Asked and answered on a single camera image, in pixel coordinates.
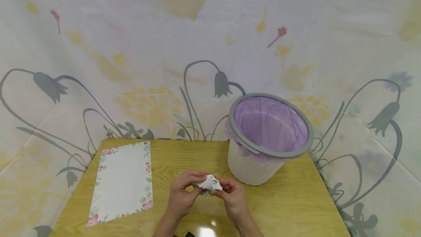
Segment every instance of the hand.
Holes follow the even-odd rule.
[[[240,182],[233,179],[216,179],[219,180],[223,190],[215,190],[213,194],[224,200],[227,216],[232,225],[238,228],[242,221],[251,219],[244,187]]]
[[[166,214],[175,220],[180,220],[189,214],[197,196],[202,193],[202,189],[195,188],[188,192],[186,188],[192,183],[205,181],[207,175],[207,172],[187,170],[176,178],[171,184]]]
[[[222,190],[215,190],[213,194],[224,200],[225,212],[239,235],[241,237],[263,237],[250,215],[243,185],[229,178],[216,179],[219,180]]]

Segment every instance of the stationery paper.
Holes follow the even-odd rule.
[[[86,227],[152,208],[150,142],[101,152]]]

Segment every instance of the wrist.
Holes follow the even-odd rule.
[[[158,223],[157,230],[153,236],[155,237],[167,237],[174,236],[175,230],[177,229],[180,217],[173,214],[169,210],[166,210]]]
[[[245,215],[238,221],[236,229],[241,237],[260,236],[260,231],[250,214]]]
[[[253,222],[253,218],[251,217],[249,212],[245,212],[243,214],[241,214],[240,216],[238,216],[235,220],[235,228],[237,229],[243,229],[245,228],[248,224],[250,223],[254,223]]]
[[[167,208],[164,212],[163,218],[167,221],[174,221],[178,224],[178,222],[182,219],[182,216]]]

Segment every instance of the forearm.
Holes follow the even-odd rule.
[[[241,237],[263,237],[263,234],[249,214],[238,223],[236,229]]]
[[[180,222],[179,218],[176,218],[174,215],[171,215],[169,212],[165,212],[158,223],[158,227],[153,237],[174,236],[175,230],[177,229],[179,222]]]

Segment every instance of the human hand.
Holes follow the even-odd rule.
[[[240,182],[229,178],[216,178],[222,186],[222,190],[215,190],[214,195],[221,198],[225,203],[225,212],[230,222],[238,228],[246,221],[252,220],[246,201],[246,192]]]
[[[200,195],[202,189],[195,188],[191,192],[188,192],[186,188],[192,183],[205,181],[207,175],[207,172],[186,170],[172,182],[166,209],[166,214],[169,217],[174,220],[180,220],[189,214],[194,201]]]

